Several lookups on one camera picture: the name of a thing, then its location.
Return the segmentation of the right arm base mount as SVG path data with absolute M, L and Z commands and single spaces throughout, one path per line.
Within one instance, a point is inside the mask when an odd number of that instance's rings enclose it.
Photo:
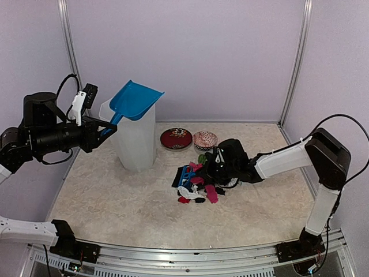
M 299 239 L 279 243 L 275 248 L 279 263 L 310 257 L 326 250 L 321 234 L 311 234 L 306 231 L 305 227 Z

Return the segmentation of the blue dustpan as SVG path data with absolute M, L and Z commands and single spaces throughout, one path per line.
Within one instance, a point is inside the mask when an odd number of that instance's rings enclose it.
M 122 118 L 141 119 L 164 94 L 129 80 L 108 102 L 113 112 L 110 124 L 117 125 Z

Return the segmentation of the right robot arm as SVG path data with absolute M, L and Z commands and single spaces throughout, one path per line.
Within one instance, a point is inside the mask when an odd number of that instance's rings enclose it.
M 258 153 L 252 159 L 234 138 L 214 147 L 206 158 L 205 179 L 216 184 L 233 178 L 256 184 L 294 169 L 308 166 L 315 169 L 320 186 L 307 223 L 295 243 L 295 251 L 300 256 L 309 255 L 317 247 L 324 228 L 339 206 L 344 186 L 364 172 L 361 169 L 348 177 L 350 151 L 320 124 L 298 142 Z

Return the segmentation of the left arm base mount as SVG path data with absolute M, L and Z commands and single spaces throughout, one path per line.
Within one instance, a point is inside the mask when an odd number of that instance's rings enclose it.
M 99 245 L 77 240 L 65 220 L 53 219 L 51 223 L 57 230 L 57 242 L 50 247 L 51 253 L 81 262 L 97 263 L 101 249 Z

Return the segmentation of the blue hand brush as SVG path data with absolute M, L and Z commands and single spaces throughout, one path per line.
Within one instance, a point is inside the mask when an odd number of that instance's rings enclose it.
M 195 177 L 195 171 L 191 166 L 179 167 L 171 187 L 178 188 L 179 186 L 184 186 L 185 188 L 191 188 L 192 177 Z

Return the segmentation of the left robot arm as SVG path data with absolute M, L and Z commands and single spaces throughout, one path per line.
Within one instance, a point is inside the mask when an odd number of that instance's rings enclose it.
M 92 107 L 97 86 L 87 84 L 84 89 L 78 89 L 66 113 L 57 105 L 59 94 L 37 92 L 24 97 L 20 125 L 1 134 L 2 182 L 32 160 L 48 166 L 44 157 L 54 152 L 68 154 L 63 162 L 72 158 L 76 147 L 91 153 L 118 130 L 116 124 L 84 114 Z M 79 241 L 64 220 L 30 222 L 1 217 L 1 239 L 51 248 L 58 246 L 70 257 L 81 250 Z

